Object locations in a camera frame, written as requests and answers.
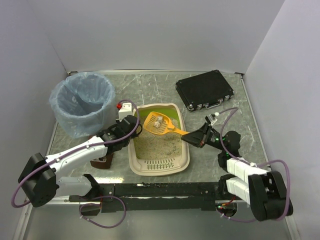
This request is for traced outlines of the orange litter scoop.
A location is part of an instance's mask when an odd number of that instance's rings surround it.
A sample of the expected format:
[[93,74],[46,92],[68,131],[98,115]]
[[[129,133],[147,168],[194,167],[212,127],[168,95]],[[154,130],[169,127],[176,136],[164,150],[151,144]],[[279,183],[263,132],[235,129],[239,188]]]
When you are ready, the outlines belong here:
[[168,116],[155,111],[148,114],[143,123],[143,129],[151,134],[159,136],[169,133],[176,133],[183,136],[189,133],[175,127]]

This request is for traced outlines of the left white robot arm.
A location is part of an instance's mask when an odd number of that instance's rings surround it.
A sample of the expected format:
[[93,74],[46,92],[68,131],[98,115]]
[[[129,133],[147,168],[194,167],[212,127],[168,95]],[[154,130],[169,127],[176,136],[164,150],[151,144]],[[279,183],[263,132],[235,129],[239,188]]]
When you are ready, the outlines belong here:
[[89,173],[79,177],[67,174],[79,166],[128,146],[137,137],[140,119],[133,115],[99,132],[89,140],[60,153],[32,155],[18,178],[19,186],[33,207],[38,208],[55,197],[79,196],[92,200],[102,195],[100,185]]

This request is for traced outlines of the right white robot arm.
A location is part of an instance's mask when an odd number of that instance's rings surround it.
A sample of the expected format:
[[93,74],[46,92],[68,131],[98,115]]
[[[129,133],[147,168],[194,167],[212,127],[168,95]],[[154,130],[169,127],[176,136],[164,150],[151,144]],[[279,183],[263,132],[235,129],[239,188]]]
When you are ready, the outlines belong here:
[[209,145],[221,151],[218,164],[227,173],[219,180],[221,193],[245,201],[256,220],[279,220],[293,214],[293,204],[287,196],[289,185],[281,173],[259,168],[241,157],[238,132],[221,135],[205,123],[196,131],[183,134],[181,140],[194,147]]

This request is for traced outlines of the beige green litter box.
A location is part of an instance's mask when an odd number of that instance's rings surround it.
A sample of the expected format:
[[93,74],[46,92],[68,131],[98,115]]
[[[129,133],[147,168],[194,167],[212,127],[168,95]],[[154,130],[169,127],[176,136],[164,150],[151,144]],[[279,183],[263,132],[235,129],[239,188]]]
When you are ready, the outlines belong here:
[[[153,103],[138,107],[140,124],[150,112],[168,116],[176,128],[185,130],[185,123],[174,103]],[[128,145],[131,170],[140,176],[158,177],[184,171],[190,163],[189,145],[176,133],[154,135],[139,127],[139,136]]]

